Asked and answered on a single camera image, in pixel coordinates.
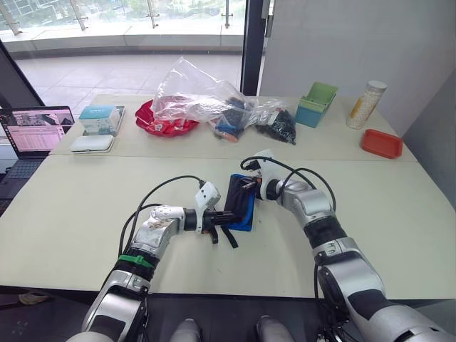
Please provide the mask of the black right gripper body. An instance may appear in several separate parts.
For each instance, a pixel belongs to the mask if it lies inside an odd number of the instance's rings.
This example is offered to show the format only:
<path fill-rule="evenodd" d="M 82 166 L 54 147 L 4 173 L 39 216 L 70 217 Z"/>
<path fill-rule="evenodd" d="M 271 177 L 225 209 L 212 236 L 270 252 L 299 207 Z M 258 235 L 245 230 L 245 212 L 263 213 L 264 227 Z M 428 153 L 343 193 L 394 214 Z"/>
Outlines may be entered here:
<path fill-rule="evenodd" d="M 249 183 L 249 189 L 255 193 L 255 195 L 264 194 L 264 180 L 263 175 L 260 171 L 255 172 L 251 176 L 251 181 Z"/>

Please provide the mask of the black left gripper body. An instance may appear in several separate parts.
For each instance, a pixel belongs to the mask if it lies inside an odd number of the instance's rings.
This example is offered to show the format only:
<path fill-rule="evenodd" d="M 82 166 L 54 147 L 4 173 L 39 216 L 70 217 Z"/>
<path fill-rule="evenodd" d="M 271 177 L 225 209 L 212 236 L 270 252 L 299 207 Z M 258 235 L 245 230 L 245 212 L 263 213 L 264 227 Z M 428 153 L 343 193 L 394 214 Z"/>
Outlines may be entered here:
<path fill-rule="evenodd" d="M 223 212 L 214 209 L 206 209 L 203 213 L 202 233 L 208 234 L 213 244 L 218 244 L 219 241 L 216 226 L 220 225 L 222 216 Z"/>

